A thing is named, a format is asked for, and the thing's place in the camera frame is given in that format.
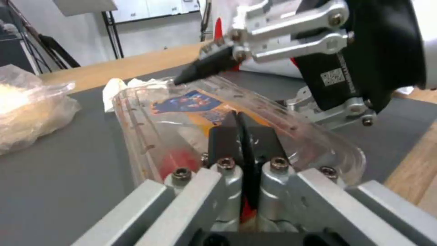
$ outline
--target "screw head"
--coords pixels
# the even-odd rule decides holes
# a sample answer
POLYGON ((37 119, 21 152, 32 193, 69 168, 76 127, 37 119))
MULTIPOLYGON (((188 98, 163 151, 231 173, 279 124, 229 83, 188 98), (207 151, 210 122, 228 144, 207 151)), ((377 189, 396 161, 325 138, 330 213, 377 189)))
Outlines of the screw head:
POLYGON ((221 170, 232 170, 235 168, 235 161, 231 157, 220 158, 217 161, 217 168, 221 170))
POLYGON ((239 30, 232 30, 231 31, 231 39, 233 41, 240 41, 240 39, 241 39, 241 32, 239 30))
POLYGON ((343 21, 343 15, 340 13, 329 16, 329 25, 338 26, 343 21))
POLYGON ((347 43, 351 44, 355 42, 355 32, 351 31, 347 33, 347 43))
POLYGON ((177 168, 171 174, 173 181, 190 181, 191 170, 186 167, 177 168))
POLYGON ((246 53, 244 51, 239 51, 235 54, 235 59, 237 62, 242 62, 246 59, 246 53))
POLYGON ((373 119, 371 117, 365 117, 362 120, 363 126, 371 127, 373 125, 373 119))
POLYGON ((200 156, 200 161, 202 162, 202 166, 208 166, 208 153, 202 153, 200 156))
POLYGON ((338 179, 337 171, 332 167, 322 166, 319 168, 319 171, 330 180, 338 179))
POLYGON ((270 160, 270 168, 272 170, 278 171, 278 172, 285 172, 288 170, 289 163, 288 160, 282 157, 273 157, 270 160))

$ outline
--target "hex socket bolt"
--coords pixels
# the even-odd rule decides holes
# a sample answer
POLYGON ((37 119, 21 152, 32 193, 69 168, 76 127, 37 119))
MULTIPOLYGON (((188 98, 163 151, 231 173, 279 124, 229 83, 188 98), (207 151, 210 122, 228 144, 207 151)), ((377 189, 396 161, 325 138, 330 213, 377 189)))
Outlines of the hex socket bolt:
POLYGON ((288 163, 288 160, 282 157, 273 157, 270 160, 270 168, 272 171, 275 172, 287 172, 290 164, 288 163))
POLYGON ((171 181, 176 186, 185 186, 188 184, 188 182, 190 182, 190 180, 191 170, 186 167, 177 168, 171 174, 171 181))
POLYGON ((322 166, 319 168, 319 171, 326 176, 326 178, 332 180, 332 181, 336 181, 338 179, 338 173, 337 171, 332 168, 332 167, 328 167, 328 166, 322 166))
POLYGON ((232 157, 224 157, 217 160, 217 171, 222 175, 232 172, 235 168, 235 161, 232 157))

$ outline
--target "plastic bag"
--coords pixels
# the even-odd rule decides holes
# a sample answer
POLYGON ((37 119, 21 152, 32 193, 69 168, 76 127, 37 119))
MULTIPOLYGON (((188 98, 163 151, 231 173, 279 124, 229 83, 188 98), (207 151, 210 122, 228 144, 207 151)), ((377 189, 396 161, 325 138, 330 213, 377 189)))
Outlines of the plastic bag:
POLYGON ((14 65, 0 67, 0 155, 70 123, 80 110, 76 100, 65 96, 74 87, 74 82, 45 86, 14 65))

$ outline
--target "metal linkage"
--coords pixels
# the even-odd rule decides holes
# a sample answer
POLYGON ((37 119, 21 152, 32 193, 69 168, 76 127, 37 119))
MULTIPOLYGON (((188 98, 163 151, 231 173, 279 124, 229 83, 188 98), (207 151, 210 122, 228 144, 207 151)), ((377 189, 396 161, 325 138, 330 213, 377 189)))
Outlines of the metal linkage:
POLYGON ((234 42, 234 59, 253 57, 257 62, 266 62, 314 53, 334 54, 345 48, 353 39, 340 27, 349 17, 344 0, 331 0, 323 6, 269 21, 265 13, 273 5, 265 0, 253 6, 238 6, 233 19, 230 39, 234 42), (305 39, 290 40, 280 45, 268 44, 271 38, 298 34, 326 28, 328 31, 305 39))
POLYGON ((376 181, 347 190, 417 245, 437 245, 437 220, 376 181))
POLYGON ((226 182, 227 202, 223 212, 218 216, 211 231, 236 232, 240 222, 241 188, 243 185, 243 171, 232 158, 221 158, 211 167, 223 175, 226 182))
POLYGON ((344 104, 322 111, 317 106, 307 86, 301 88, 294 99, 286 101, 287 108, 303 114, 310 121, 334 129, 357 120, 364 126, 371 126, 376 113, 369 109, 362 98, 350 98, 344 104))
POLYGON ((209 231, 227 202, 225 178, 200 169, 136 245, 186 246, 197 231, 209 231))
POLYGON ((285 200, 281 195, 288 178, 294 173, 289 162, 273 158, 262 167, 260 199, 257 213, 257 228, 262 232, 296 231, 289 222, 285 200))
POLYGON ((146 180, 73 245, 134 245, 174 197, 172 189, 146 180))
POLYGON ((280 197, 306 231, 329 230, 350 245, 415 245, 316 169, 290 176, 280 197))

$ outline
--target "black metal frame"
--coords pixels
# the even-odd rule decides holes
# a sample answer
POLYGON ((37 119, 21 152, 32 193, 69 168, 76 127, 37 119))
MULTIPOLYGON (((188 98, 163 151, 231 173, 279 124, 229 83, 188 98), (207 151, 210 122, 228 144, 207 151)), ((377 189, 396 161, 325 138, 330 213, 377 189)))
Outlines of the black metal frame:
MULTIPOLYGON (((196 12, 200 12, 200 11, 190 11, 190 12, 185 13, 185 14, 191 14, 191 13, 196 13, 196 12)), ((162 16, 157 16, 157 17, 152 17, 152 18, 144 18, 144 19, 139 19, 139 20, 115 22, 112 11, 103 11, 101 13, 102 13, 103 22, 105 24, 106 32, 108 33, 109 41, 111 42, 112 51, 114 52, 114 56, 116 59, 118 59, 119 57, 120 58, 125 57, 124 53, 123 53, 123 48, 121 46, 120 37, 118 35, 117 25, 174 16, 174 15, 169 14, 169 15, 162 15, 162 16)))

